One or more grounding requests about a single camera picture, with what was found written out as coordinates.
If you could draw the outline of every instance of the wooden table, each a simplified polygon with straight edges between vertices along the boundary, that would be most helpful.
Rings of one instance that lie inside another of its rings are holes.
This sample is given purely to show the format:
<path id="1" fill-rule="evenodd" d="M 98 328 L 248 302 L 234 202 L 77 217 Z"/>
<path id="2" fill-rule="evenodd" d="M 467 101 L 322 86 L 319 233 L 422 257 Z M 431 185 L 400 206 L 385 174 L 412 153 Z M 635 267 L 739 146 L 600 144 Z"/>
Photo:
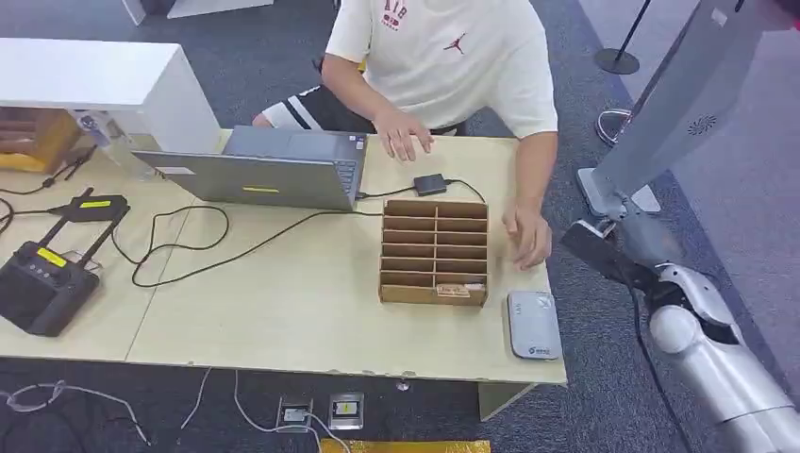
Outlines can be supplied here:
<path id="1" fill-rule="evenodd" d="M 508 291 L 549 291 L 544 265 L 520 272 L 507 258 L 508 239 L 500 219 L 513 190 L 516 141 L 436 140 L 431 155 L 405 164 L 392 161 L 380 149 L 379 141 L 370 140 L 361 190 L 387 192 L 410 185 L 415 176 L 442 173 L 446 178 L 466 180 L 481 191 L 490 206 L 491 292 L 482 309 L 382 304 L 377 293 L 380 218 L 325 216 L 240 260 L 156 290 L 133 287 L 129 282 L 131 266 L 107 245 L 98 255 L 107 267 L 105 290 L 78 314 L 74 324 L 60 338 L 48 341 L 28 337 L 10 323 L 0 322 L 0 354 L 475 381 L 484 420 L 537 384 L 566 384 L 562 360 L 525 361 L 516 358 L 509 347 L 505 309 Z M 93 162 L 91 169 L 82 170 L 81 176 L 91 176 L 99 188 L 103 177 L 113 177 L 110 170 L 104 176 L 96 174 L 96 165 L 100 164 Z M 66 192 L 67 187 L 65 184 L 57 189 Z M 149 227 L 143 223 L 149 222 L 150 215 L 192 200 L 177 186 L 163 181 L 108 187 L 111 192 L 114 189 L 128 195 L 133 206 L 132 218 L 125 219 L 119 238 L 125 250 L 137 256 L 145 247 Z M 169 196 L 153 196 L 156 193 Z M 437 196 L 476 200 L 458 184 Z M 27 199 L 18 205 L 18 209 L 34 208 L 28 206 Z M 313 212 L 219 206 L 231 219 L 224 242 L 206 252 L 165 252 L 161 261 L 146 266 L 140 281 L 178 277 L 229 258 Z M 381 209 L 380 200 L 358 204 L 362 211 Z M 174 236 L 181 220 L 176 216 L 165 225 L 160 240 Z M 0 251 L 5 254 L 0 258 L 29 238 L 30 231 L 20 229 L 23 222 L 42 220 L 17 219 L 9 230 L 14 231 L 13 240 L 10 235 L 0 240 Z M 219 215 L 190 211 L 178 241 L 209 243 L 219 236 L 222 227 Z"/>
<path id="2" fill-rule="evenodd" d="M 25 191 L 39 187 L 44 177 L 10 171 L 0 172 L 0 187 Z M 69 181 L 60 181 L 40 193 L 25 196 L 0 193 L 16 210 L 43 210 L 64 205 L 81 195 L 87 187 L 94 194 L 122 193 L 131 211 L 118 227 L 123 250 L 140 258 L 149 239 L 153 214 L 175 210 L 190 204 L 194 197 L 175 184 L 160 179 L 139 182 L 128 177 L 103 153 L 95 153 Z M 5 207 L 0 207 L 0 215 Z M 161 221 L 157 242 L 174 241 L 185 220 L 185 212 Z M 52 215 L 20 215 L 0 237 L 0 262 L 5 262 L 25 241 L 38 241 L 57 221 Z M 68 224 L 51 242 L 59 253 L 85 251 L 107 223 Z M 168 254 L 153 257 L 142 271 L 157 278 Z M 28 335 L 11 322 L 0 318 L 0 356 L 72 359 L 86 361 L 124 361 L 154 290 L 143 290 L 130 283 L 132 266 L 113 248 L 110 241 L 100 248 L 94 259 L 103 266 L 101 285 L 90 301 L 78 312 L 73 322 L 58 338 Z"/>

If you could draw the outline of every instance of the white t-shirt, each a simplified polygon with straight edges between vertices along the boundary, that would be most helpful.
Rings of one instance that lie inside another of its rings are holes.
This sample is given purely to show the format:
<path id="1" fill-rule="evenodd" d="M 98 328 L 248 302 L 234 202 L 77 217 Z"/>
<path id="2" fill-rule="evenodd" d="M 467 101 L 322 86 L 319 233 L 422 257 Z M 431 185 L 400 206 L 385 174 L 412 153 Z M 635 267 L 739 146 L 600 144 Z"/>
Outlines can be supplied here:
<path id="1" fill-rule="evenodd" d="M 519 138 L 558 129 L 544 27 L 528 0 L 342 0 L 326 52 L 428 128 L 492 108 Z"/>

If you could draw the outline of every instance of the jordan logo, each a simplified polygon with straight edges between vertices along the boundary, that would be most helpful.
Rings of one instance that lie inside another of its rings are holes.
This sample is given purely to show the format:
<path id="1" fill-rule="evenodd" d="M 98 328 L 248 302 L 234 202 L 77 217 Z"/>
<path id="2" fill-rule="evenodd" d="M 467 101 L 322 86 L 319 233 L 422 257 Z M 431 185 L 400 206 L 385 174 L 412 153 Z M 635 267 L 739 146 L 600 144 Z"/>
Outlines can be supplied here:
<path id="1" fill-rule="evenodd" d="M 461 36 L 459 36 L 457 40 L 450 42 L 450 45 L 444 47 L 443 50 L 458 49 L 461 55 L 464 55 L 464 51 L 461 50 L 461 40 L 464 39 L 464 35 L 466 35 L 466 33 L 461 33 Z"/>

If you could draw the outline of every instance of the black and white striped shorts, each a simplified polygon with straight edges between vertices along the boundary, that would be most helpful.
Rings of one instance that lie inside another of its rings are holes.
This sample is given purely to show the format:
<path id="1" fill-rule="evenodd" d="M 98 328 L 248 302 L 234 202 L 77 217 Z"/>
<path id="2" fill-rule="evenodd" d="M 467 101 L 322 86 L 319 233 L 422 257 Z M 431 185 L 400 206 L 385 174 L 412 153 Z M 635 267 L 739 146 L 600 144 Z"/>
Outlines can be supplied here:
<path id="1" fill-rule="evenodd" d="M 324 85 L 274 104 L 262 114 L 274 127 L 375 133 L 372 122 L 348 109 Z M 434 135 L 466 135 L 466 127 L 465 123 L 459 123 L 430 132 Z"/>

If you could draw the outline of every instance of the robotic hand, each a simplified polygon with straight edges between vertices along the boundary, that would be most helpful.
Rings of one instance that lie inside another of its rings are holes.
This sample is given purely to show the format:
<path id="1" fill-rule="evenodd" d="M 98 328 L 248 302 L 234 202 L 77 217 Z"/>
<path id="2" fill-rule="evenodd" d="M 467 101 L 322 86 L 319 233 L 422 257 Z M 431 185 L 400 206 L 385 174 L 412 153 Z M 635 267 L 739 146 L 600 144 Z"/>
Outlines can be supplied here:
<path id="1" fill-rule="evenodd" d="M 747 347 L 715 286 L 676 264 L 669 231 L 629 198 L 598 226 L 578 221 L 561 242 L 605 277 L 645 293 L 650 333 L 694 389 L 734 451 L 800 452 L 800 415 Z M 624 253 L 607 240 L 621 230 Z"/>

